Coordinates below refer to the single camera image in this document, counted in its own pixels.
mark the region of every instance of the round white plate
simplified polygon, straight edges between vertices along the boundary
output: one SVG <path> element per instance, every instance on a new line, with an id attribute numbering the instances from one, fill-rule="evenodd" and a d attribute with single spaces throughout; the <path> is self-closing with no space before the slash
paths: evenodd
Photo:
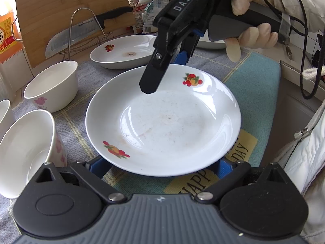
<path id="1" fill-rule="evenodd" d="M 195 172 L 224 156 L 241 128 L 230 90 L 210 74 L 171 64 L 147 95 L 139 87 L 144 70 L 116 76 L 92 98 L 86 131 L 98 153 L 126 171 L 159 177 Z"/>
<path id="2" fill-rule="evenodd" d="M 223 40 L 211 42 L 209 40 L 208 31 L 205 32 L 204 37 L 200 38 L 198 48 L 206 48 L 206 49 L 223 49 L 226 48 L 225 42 Z"/>
<path id="3" fill-rule="evenodd" d="M 131 69 L 147 65 L 156 36 L 134 35 L 110 40 L 95 48 L 90 59 L 109 69 Z"/>

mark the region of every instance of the tablecloth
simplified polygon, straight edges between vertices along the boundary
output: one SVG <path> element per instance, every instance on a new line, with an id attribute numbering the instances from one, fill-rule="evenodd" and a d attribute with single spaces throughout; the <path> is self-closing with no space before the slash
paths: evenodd
<path id="1" fill-rule="evenodd" d="M 238 63 L 228 60 L 225 50 L 196 49 L 187 64 L 223 81 L 236 97 L 242 114 L 242 129 L 227 158 L 248 161 L 258 166 L 268 142 L 276 108 L 280 80 L 279 63 L 247 50 Z M 56 129 L 67 148 L 68 163 L 89 161 L 97 156 L 85 130 L 87 106 L 108 80 L 122 73 L 105 69 L 92 61 L 79 64 L 79 90 L 74 100 L 64 109 L 53 113 Z M 36 109 L 27 100 L 15 109 L 16 119 Z M 196 194 L 218 180 L 210 170 L 204 169 L 180 177 L 155 178 L 127 173 L 113 167 L 103 178 L 110 185 L 130 196 L 132 193 L 191 193 Z M 13 220 L 14 200 L 0 195 L 0 243 L 12 243 L 20 232 Z"/>

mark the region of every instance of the bottle label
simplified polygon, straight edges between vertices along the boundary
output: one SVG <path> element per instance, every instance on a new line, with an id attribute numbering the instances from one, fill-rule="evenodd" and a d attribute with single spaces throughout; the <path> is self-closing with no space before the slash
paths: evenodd
<path id="1" fill-rule="evenodd" d="M 11 33 L 11 19 L 7 18 L 0 22 L 0 54 L 14 46 L 17 41 L 14 40 Z"/>

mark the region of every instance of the knife handle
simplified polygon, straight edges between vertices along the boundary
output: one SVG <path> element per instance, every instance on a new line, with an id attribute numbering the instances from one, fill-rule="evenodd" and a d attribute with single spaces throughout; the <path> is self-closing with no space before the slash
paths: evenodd
<path id="1" fill-rule="evenodd" d="M 125 13 L 129 13 L 129 12 L 132 12 L 132 11 L 133 11 L 132 6 L 121 6 L 121 7 L 115 8 L 113 10 L 110 10 L 110 11 L 108 11 L 106 13 L 99 14 L 96 17 L 97 17 L 97 20 L 98 20 L 100 26 L 102 27 L 102 29 L 104 29 L 105 28 L 104 20 L 116 18 L 116 17 L 118 17 L 120 15 L 123 15 Z"/>

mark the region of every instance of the human hand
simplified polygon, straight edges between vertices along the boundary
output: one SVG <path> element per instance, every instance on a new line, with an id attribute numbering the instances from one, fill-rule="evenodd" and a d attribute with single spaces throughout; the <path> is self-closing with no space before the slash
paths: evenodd
<path id="1" fill-rule="evenodd" d="M 252 1 L 267 6 L 263 0 L 232 0 L 233 14 L 245 14 Z M 274 5 L 273 0 L 268 0 L 268 2 Z M 247 48 L 272 48 L 277 43 L 277 39 L 278 33 L 271 32 L 270 24 L 262 23 L 258 27 L 249 27 L 238 38 L 228 38 L 224 41 L 228 58 L 233 62 L 238 62 L 241 57 L 240 46 Z"/>

